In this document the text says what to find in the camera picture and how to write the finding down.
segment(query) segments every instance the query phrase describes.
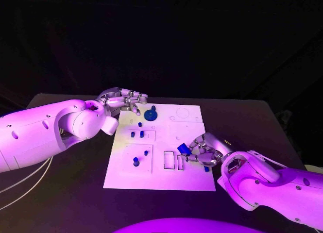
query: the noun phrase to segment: robotic hand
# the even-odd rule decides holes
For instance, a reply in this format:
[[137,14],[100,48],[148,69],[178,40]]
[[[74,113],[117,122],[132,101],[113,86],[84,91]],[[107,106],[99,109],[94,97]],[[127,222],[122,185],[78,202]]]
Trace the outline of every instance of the robotic hand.
[[96,100],[68,100],[0,117],[0,172],[34,165],[93,138],[103,130],[114,134],[114,115],[148,103],[148,95],[117,87]]
[[[323,231],[323,174],[287,168],[256,151],[235,151],[211,133],[178,149],[182,158],[205,166],[221,166],[221,187],[237,204],[253,211],[260,205],[276,209],[292,221]],[[199,155],[192,154],[199,147]],[[266,162],[282,166],[276,170]]]

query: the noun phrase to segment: table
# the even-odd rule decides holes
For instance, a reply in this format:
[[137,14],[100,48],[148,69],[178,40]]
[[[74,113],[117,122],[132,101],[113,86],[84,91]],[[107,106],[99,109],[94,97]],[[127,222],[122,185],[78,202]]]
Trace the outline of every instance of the table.
[[[28,108],[97,96],[38,94]],[[256,150],[292,168],[305,169],[264,101],[149,98],[150,103],[199,105],[207,132],[244,150]],[[0,232],[113,232],[146,220],[169,217],[215,219],[269,233],[315,232],[271,208],[244,210],[215,183],[215,192],[103,189],[114,136],[103,131],[54,157],[31,193],[0,211]],[[41,164],[0,173],[0,190]],[[5,206],[34,186],[41,172],[0,195]],[[217,181],[221,171],[214,168]]]

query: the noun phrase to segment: rectangular cutout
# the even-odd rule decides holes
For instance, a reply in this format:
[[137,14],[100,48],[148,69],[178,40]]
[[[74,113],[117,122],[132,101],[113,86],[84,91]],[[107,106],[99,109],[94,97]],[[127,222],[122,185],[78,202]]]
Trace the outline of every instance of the rectangular cutout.
[[184,159],[181,155],[178,156],[178,170],[184,171]]
[[175,169],[175,152],[173,151],[165,151],[163,156],[165,156],[163,168],[165,169]]

